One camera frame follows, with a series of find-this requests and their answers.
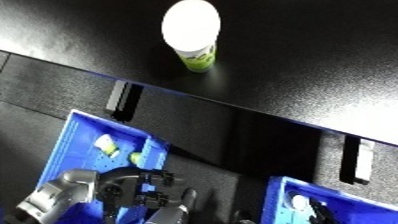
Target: black clamp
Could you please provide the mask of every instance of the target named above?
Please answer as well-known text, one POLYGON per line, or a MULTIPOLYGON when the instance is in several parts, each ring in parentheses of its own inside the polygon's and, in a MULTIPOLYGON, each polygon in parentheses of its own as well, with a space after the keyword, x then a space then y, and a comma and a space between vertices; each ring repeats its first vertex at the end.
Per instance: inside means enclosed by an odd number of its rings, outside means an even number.
POLYGON ((97 199, 104 203, 104 220, 115 223, 121 207, 146 206, 150 209, 165 207, 168 195, 162 192, 143 192, 142 184, 173 187, 179 179, 163 170, 142 170, 135 167, 122 167, 99 176, 97 199))
POLYGON ((332 211, 322 205, 317 199, 310 197, 310 205, 315 212, 315 216, 310 217, 311 224, 340 224, 334 217, 332 211))

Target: paper cup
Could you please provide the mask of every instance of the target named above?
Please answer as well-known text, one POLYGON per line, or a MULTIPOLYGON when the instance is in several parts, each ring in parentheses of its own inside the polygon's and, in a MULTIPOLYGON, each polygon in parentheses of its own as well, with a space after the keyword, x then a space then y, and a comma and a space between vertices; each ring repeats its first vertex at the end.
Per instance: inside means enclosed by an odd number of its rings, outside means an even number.
POLYGON ((105 155, 111 159, 119 155, 120 151, 112 137, 108 134, 100 136, 95 142, 94 146, 99 148, 105 155))
POLYGON ((217 10, 203 0, 173 5, 162 23, 163 38, 193 72, 206 72, 216 59, 221 22, 217 10))

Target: yellow object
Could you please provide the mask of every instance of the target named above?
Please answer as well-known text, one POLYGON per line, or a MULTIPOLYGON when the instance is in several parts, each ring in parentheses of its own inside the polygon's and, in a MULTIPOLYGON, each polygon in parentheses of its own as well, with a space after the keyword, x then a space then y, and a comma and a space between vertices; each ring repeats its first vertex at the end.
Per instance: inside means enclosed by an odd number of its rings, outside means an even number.
POLYGON ((135 165, 138 164, 138 162, 140 161, 140 158, 141 158, 140 152, 133 152, 130 154, 130 162, 132 162, 135 165))

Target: blue bin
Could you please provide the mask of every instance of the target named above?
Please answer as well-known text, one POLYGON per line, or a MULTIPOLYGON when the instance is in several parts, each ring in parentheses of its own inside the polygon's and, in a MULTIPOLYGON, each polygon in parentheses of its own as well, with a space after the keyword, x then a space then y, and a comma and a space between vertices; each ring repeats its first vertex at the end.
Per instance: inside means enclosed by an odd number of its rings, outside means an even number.
MULTIPOLYGON (((82 168, 106 172, 113 168, 137 166, 142 169, 162 169, 169 144, 144 131, 72 110, 37 187, 55 179, 66 170, 82 168), (109 134, 120 149, 114 159, 109 158, 94 142, 102 135, 109 134), (139 162, 134 165, 128 160, 132 152, 141 152, 139 162)), ((150 185, 143 190, 153 190, 150 185)), ((117 223, 142 223, 144 207, 121 209, 117 223)), ((102 223, 102 202, 94 200, 90 204, 78 204, 57 222, 102 223)))
POLYGON ((262 224, 308 224, 310 206, 297 210, 291 195, 314 197, 326 205, 340 224, 397 224, 398 207, 319 187, 289 177, 271 178, 262 215, 262 224))

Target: white cap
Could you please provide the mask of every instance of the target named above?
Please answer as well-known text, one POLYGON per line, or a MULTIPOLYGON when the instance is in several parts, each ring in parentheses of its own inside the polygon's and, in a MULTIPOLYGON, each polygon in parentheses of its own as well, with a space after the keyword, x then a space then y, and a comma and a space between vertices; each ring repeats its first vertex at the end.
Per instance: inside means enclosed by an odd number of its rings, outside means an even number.
POLYGON ((294 195, 291 201, 292 207, 297 211, 304 211, 309 205, 308 198, 302 195, 294 195))
POLYGON ((172 48, 191 52, 214 44, 220 27, 220 17, 213 5, 203 0, 184 0, 167 11, 162 33, 172 48))
POLYGON ((115 143, 113 142, 113 139, 110 135, 108 134, 104 134, 101 135, 95 142, 94 142, 94 146, 98 147, 100 149, 102 148, 106 148, 109 146, 114 146, 115 143))

